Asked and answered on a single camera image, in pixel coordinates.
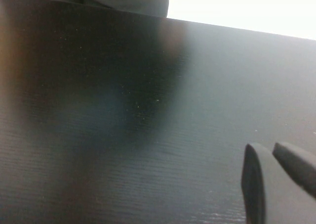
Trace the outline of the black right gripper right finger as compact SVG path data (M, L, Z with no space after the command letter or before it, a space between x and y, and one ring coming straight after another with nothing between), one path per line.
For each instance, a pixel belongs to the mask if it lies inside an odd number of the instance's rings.
M297 185L316 196L315 155L290 143L276 143L272 154Z

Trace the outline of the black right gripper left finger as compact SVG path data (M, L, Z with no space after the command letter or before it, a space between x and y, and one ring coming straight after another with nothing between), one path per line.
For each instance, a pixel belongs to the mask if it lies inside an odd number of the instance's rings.
M314 224L316 197L285 172L272 151L247 144L241 176L248 224Z

